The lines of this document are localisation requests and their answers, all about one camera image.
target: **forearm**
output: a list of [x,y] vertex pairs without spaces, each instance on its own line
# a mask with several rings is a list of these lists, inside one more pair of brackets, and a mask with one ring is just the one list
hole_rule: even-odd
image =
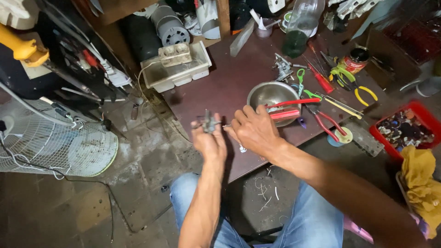
[[427,246],[408,212],[357,175],[297,149],[281,145],[275,165],[306,181],[329,203],[368,231],[384,247]]
[[179,236],[179,248],[208,248],[219,221],[223,165],[204,163]]

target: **spring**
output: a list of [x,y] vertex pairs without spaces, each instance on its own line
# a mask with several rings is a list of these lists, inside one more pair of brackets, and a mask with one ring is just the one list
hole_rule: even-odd
[[311,67],[309,67],[307,65],[301,65],[301,64],[292,64],[291,66],[295,67],[295,68],[303,68],[303,69],[307,69],[307,70],[311,69]]

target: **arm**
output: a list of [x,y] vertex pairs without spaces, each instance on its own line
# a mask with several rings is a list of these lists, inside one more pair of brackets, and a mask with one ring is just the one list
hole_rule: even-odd
[[[214,115],[218,121],[219,114]],[[221,185],[227,148],[216,125],[213,134],[204,133],[198,122],[192,123],[194,147],[202,153],[204,165],[198,186],[185,215],[179,235],[179,248],[208,248],[219,221]]]
[[243,147],[306,181],[383,247],[429,247],[409,213],[369,182],[279,137],[264,106],[245,106],[225,130]]

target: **jeans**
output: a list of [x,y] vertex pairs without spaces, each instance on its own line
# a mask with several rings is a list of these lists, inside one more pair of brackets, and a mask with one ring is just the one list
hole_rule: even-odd
[[[170,199],[180,230],[198,185],[199,175],[179,176],[170,189]],[[304,181],[292,207],[291,216],[271,248],[341,248],[343,214]],[[249,248],[230,223],[222,216],[213,237],[214,248]]]

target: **stainless steel bowl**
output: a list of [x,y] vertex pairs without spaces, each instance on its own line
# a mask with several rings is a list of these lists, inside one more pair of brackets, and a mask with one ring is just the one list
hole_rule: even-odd
[[[299,95],[289,85],[277,81],[260,83],[254,87],[248,94],[247,104],[256,110],[260,104],[274,105],[284,101],[298,100]],[[298,107],[301,109],[301,104],[287,105],[280,109],[290,107]],[[276,122],[276,127],[283,127],[292,123],[295,119],[282,120]]]

